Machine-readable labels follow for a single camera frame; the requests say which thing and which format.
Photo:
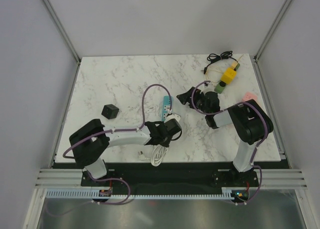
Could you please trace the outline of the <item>pink cube socket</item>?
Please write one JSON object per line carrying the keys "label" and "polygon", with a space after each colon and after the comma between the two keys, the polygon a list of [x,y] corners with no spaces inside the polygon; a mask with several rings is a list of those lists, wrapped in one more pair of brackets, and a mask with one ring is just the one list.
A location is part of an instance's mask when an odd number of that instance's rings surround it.
{"label": "pink cube socket", "polygon": [[246,102],[249,100],[254,100],[258,105],[260,105],[258,96],[252,92],[247,91],[242,97],[241,101]]}

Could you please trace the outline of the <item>green power strip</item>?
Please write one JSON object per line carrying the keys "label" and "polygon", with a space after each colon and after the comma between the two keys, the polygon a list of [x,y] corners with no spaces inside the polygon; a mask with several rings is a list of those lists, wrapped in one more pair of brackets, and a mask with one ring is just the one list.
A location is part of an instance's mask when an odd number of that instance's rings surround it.
{"label": "green power strip", "polygon": [[[240,67],[240,63],[238,61],[234,61],[229,68],[233,68],[237,73],[237,70],[239,69],[239,67]],[[215,86],[214,91],[218,94],[221,94],[227,85],[228,84],[220,80],[218,84]]]}

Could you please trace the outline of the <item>right aluminium frame post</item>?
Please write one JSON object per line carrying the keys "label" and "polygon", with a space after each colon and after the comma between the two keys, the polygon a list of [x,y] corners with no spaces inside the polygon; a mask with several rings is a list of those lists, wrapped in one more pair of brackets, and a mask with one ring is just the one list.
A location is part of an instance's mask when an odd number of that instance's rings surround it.
{"label": "right aluminium frame post", "polygon": [[273,35],[276,33],[278,27],[280,26],[281,22],[285,18],[286,14],[289,11],[293,2],[294,2],[294,0],[284,0],[284,2],[282,3],[278,13],[276,14],[276,17],[274,18],[270,28],[267,31],[267,34],[265,35],[257,52],[253,56],[255,63],[257,63],[257,61],[261,58],[263,52],[265,51],[266,47],[268,46],[269,42],[271,41]]}

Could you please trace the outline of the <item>left aluminium frame post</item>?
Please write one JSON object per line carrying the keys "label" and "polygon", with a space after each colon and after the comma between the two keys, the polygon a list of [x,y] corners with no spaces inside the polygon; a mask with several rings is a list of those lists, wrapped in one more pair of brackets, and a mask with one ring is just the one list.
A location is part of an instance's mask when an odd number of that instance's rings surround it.
{"label": "left aluminium frame post", "polygon": [[41,0],[44,5],[44,8],[48,12],[54,26],[56,27],[58,33],[60,34],[61,38],[63,39],[65,45],[67,46],[69,52],[71,53],[72,57],[76,61],[76,64],[79,66],[81,64],[81,57],[77,53],[69,35],[67,34],[66,29],[64,28],[56,10],[54,9],[50,0]]}

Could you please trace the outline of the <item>black cube plug adapter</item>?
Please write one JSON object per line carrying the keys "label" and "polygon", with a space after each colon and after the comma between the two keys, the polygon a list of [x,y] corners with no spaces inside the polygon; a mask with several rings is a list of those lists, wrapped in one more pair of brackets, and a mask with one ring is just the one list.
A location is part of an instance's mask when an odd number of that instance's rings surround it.
{"label": "black cube plug adapter", "polygon": [[115,119],[119,113],[119,108],[113,104],[106,104],[103,106],[101,115],[108,120]]}

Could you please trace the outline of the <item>aluminium frame post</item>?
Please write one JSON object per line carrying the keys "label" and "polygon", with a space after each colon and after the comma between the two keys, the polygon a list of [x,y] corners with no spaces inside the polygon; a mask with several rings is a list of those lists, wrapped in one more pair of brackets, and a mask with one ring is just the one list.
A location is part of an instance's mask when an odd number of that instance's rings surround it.
{"label": "aluminium frame post", "polygon": [[71,53],[72,57],[76,61],[76,64],[79,66],[81,64],[81,57],[77,53],[69,35],[67,34],[66,29],[64,28],[56,10],[54,9],[50,0],[41,0],[44,5],[44,8],[48,12],[54,26],[56,27],[58,33],[60,34],[61,38],[63,39],[65,45],[67,46],[69,52]]}
{"label": "aluminium frame post", "polygon": [[257,52],[253,56],[255,63],[257,63],[257,61],[261,58],[263,52],[265,51],[266,47],[268,46],[269,42],[271,41],[273,35],[276,33],[278,27],[280,26],[281,22],[285,18],[286,14],[289,11],[293,2],[294,2],[294,0],[284,0],[284,2],[282,3],[278,13],[276,14],[276,17],[274,18],[270,28],[267,31],[267,34],[265,35]]}

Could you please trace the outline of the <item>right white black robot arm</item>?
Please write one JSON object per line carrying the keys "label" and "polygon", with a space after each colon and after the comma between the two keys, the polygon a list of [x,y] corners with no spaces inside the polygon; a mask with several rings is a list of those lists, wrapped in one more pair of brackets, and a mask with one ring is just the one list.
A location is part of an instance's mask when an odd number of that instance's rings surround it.
{"label": "right white black robot arm", "polygon": [[218,94],[214,91],[202,92],[191,87],[187,92],[178,94],[176,98],[183,105],[205,115],[207,125],[219,129],[233,125],[240,138],[229,180],[235,186],[242,185],[247,180],[246,172],[251,170],[258,147],[274,130],[274,125],[268,115],[254,99],[239,102],[224,110],[220,108]]}

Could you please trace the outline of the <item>yellow cube socket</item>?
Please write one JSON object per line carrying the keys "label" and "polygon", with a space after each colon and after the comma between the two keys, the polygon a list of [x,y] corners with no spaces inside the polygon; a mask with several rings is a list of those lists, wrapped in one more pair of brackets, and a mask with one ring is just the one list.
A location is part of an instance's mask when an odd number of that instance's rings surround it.
{"label": "yellow cube socket", "polygon": [[236,75],[237,75],[237,72],[233,68],[228,67],[226,71],[223,73],[223,75],[221,76],[220,80],[225,84],[229,85],[234,80]]}

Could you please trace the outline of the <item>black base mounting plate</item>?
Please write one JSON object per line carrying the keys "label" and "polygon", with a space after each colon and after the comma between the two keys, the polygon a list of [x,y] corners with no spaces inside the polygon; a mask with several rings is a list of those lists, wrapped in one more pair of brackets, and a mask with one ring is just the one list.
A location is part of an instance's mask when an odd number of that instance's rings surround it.
{"label": "black base mounting plate", "polygon": [[186,195],[219,194],[223,188],[254,188],[257,173],[250,169],[238,172],[231,162],[177,162],[154,167],[148,163],[107,163],[106,181],[92,180],[82,173],[81,186],[107,187],[117,195]]}

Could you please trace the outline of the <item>teal power strip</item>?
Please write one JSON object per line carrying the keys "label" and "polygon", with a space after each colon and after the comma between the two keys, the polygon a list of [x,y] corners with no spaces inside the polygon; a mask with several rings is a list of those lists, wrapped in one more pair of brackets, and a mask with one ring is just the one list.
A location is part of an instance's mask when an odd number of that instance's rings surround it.
{"label": "teal power strip", "polygon": [[162,109],[161,109],[161,120],[164,122],[173,110],[173,98],[171,96],[164,96],[162,102]]}

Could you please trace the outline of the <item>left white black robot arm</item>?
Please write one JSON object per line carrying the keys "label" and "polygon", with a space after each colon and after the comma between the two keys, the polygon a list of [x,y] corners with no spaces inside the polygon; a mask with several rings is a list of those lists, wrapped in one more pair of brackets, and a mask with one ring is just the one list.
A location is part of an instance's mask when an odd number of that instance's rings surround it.
{"label": "left white black robot arm", "polygon": [[182,134],[179,120],[173,115],[165,121],[147,121],[142,128],[105,127],[93,119],[69,137],[73,158],[99,186],[106,185],[110,174],[101,155],[107,148],[123,145],[169,147]]}

